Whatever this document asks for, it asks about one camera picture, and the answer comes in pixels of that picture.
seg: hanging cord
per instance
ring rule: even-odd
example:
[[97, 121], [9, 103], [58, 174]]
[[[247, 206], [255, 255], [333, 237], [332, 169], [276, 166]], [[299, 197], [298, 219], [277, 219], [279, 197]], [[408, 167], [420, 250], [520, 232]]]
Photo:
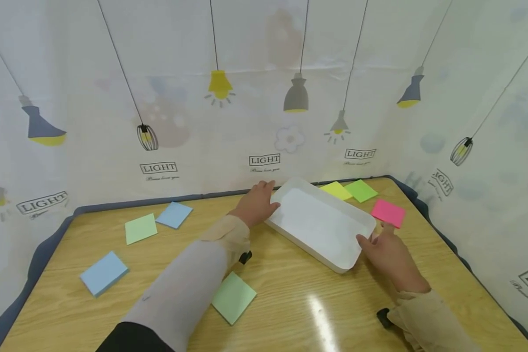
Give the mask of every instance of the hanging cord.
[[303, 44], [301, 45], [300, 73], [303, 68], [303, 51], [305, 49], [305, 37], [307, 36], [307, 18], [309, 16], [309, 0], [307, 0], [307, 10], [305, 10], [305, 28], [303, 29]]
[[434, 33], [434, 37], [432, 38], [432, 41], [430, 42], [430, 46], [428, 47], [428, 50], [426, 51], [426, 55], [424, 56], [424, 60], [422, 60], [422, 64], [420, 66], [424, 66], [424, 62], [426, 61], [426, 58], [428, 58], [428, 53], [430, 52], [430, 49], [432, 48], [432, 44], [434, 44], [435, 38], [437, 38], [438, 32], [440, 31], [440, 27], [442, 27], [443, 20], [446, 18], [446, 15], [448, 15], [448, 10], [450, 10], [450, 7], [452, 6], [452, 3], [454, 0], [450, 0], [450, 3], [448, 4], [448, 8], [446, 8], [446, 12], [443, 14], [442, 20], [440, 24], [438, 25], [437, 32]]
[[358, 54], [358, 45], [360, 45], [360, 38], [362, 37], [362, 29], [364, 29], [364, 20], [366, 19], [366, 10], [368, 10], [368, 1], [369, 0], [366, 0], [366, 6], [364, 6], [364, 15], [362, 15], [362, 23], [360, 25], [360, 34], [358, 34], [358, 42], [356, 43], [356, 51], [354, 51], [354, 58], [352, 59], [352, 67], [350, 67], [350, 73], [348, 74], [348, 83], [346, 84], [346, 93], [344, 96], [344, 104], [342, 105], [342, 110], [346, 108], [348, 88], [350, 88], [350, 78], [352, 78], [352, 71], [354, 70], [354, 62], [356, 61], [356, 55]]
[[8, 64], [6, 63], [6, 60], [4, 60], [4, 56], [2, 56], [1, 53], [0, 53], [0, 59], [2, 60], [2, 63], [4, 63], [4, 66], [6, 66], [6, 69], [8, 70], [8, 73], [10, 74], [10, 77], [12, 77], [12, 80], [14, 81], [14, 83], [16, 83], [16, 86], [18, 87], [18, 90], [20, 91], [20, 94], [25, 96], [25, 94], [21, 90], [20, 84], [16, 81], [16, 78], [12, 74], [12, 70], [10, 70], [10, 67], [8, 67]]
[[215, 24], [213, 23], [213, 5], [211, 0], [209, 0], [209, 11], [211, 11], [211, 28], [213, 30], [213, 48], [215, 48], [215, 66], [219, 71], [219, 62], [217, 62], [217, 41], [215, 40]]
[[522, 64], [520, 64], [520, 67], [518, 67], [518, 70], [516, 70], [515, 74], [512, 76], [511, 80], [508, 82], [508, 85], [505, 86], [505, 89], [503, 89], [503, 91], [501, 92], [501, 95], [497, 98], [497, 101], [495, 101], [495, 103], [493, 104], [493, 106], [491, 107], [489, 112], [487, 112], [487, 116], [485, 116], [483, 121], [479, 124], [479, 127], [475, 130], [475, 133], [471, 136], [470, 140], [472, 140], [475, 137], [475, 135], [477, 134], [477, 132], [479, 132], [479, 130], [481, 130], [481, 127], [483, 126], [483, 123], [485, 123], [487, 118], [491, 115], [491, 111], [493, 111], [493, 109], [495, 108], [495, 105], [497, 105], [497, 103], [499, 102], [499, 100], [501, 99], [503, 94], [507, 91], [508, 86], [510, 86], [512, 81], [514, 81], [514, 78], [519, 73], [520, 69], [522, 68], [522, 66], [524, 66], [524, 64], [526, 63], [527, 60], [528, 60], [528, 56], [526, 56], [526, 58], [524, 58], [524, 61], [522, 62]]
[[129, 89], [129, 93], [131, 94], [131, 99], [133, 100], [133, 104], [135, 105], [135, 110], [137, 111], [137, 115], [139, 115], [139, 120], [141, 120], [141, 126], [145, 126], [145, 123], [143, 123], [143, 119], [141, 117], [141, 113], [139, 112], [139, 108], [137, 107], [137, 102], [135, 101], [135, 97], [133, 96], [133, 92], [131, 92], [131, 86], [129, 85], [129, 81], [127, 81], [127, 75], [125, 74], [125, 71], [123, 69], [122, 60], [119, 58], [119, 53], [117, 52], [117, 48], [115, 47], [115, 43], [113, 42], [113, 37], [111, 36], [110, 27], [108, 26], [108, 20], [106, 20], [106, 15], [104, 15], [104, 10], [102, 10], [102, 5], [100, 3], [100, 0], [97, 0], [97, 1], [98, 1], [98, 6], [100, 7], [100, 12], [102, 13], [102, 18], [104, 18], [104, 23], [106, 24], [106, 29], [108, 30], [108, 34], [110, 35], [111, 45], [113, 45], [113, 51], [115, 51], [117, 62], [119, 62], [119, 67], [122, 70], [123, 78], [125, 78], [127, 89]]

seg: white tray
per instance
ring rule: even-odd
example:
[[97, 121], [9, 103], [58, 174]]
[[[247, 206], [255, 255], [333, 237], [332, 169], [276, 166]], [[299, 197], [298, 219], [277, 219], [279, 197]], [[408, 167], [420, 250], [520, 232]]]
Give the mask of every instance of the white tray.
[[369, 237], [375, 219], [302, 178], [290, 178], [272, 196], [282, 204], [266, 223], [315, 259], [342, 274], [361, 248], [356, 234]]

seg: wooden table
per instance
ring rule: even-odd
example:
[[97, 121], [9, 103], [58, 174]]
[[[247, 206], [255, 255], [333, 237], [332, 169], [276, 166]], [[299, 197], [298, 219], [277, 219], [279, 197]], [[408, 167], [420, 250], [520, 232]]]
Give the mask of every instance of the wooden table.
[[[406, 210], [397, 233], [420, 271], [484, 351], [528, 351], [528, 342], [460, 260], [387, 178], [366, 181], [379, 196]], [[157, 224], [156, 236], [126, 245], [124, 223], [166, 204], [81, 215], [76, 218], [0, 351], [94, 351], [151, 282], [188, 244], [241, 196], [185, 201], [194, 211], [179, 230]], [[348, 200], [370, 212], [375, 199]], [[98, 299], [79, 275], [115, 251], [130, 272]], [[392, 307], [391, 286], [364, 256], [339, 275], [267, 225], [252, 230], [252, 259], [234, 271], [258, 295], [234, 326], [210, 307], [189, 351], [407, 351], [397, 333], [375, 317]]]

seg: hand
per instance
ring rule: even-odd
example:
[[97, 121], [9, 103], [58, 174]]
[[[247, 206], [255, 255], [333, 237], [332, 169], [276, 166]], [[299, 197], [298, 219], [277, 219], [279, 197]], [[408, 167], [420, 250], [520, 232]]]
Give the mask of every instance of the hand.
[[277, 202], [270, 204], [270, 197], [275, 184], [276, 181], [268, 183], [260, 181], [257, 185], [252, 186], [252, 189], [239, 200], [239, 204], [229, 212], [229, 215], [237, 216], [248, 227], [258, 225], [258, 223], [269, 218], [280, 207]]
[[356, 236], [369, 261], [393, 282], [397, 291], [430, 292], [430, 285], [420, 274], [409, 249], [394, 233], [395, 227], [387, 222], [382, 222], [381, 226], [383, 230], [379, 236], [372, 234], [370, 239]]

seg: curtain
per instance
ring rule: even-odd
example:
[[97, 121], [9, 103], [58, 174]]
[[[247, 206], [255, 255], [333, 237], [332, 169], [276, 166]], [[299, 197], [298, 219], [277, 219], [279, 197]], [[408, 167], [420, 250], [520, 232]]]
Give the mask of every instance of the curtain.
[[379, 175], [528, 330], [528, 0], [0, 0], [0, 316], [79, 207]]

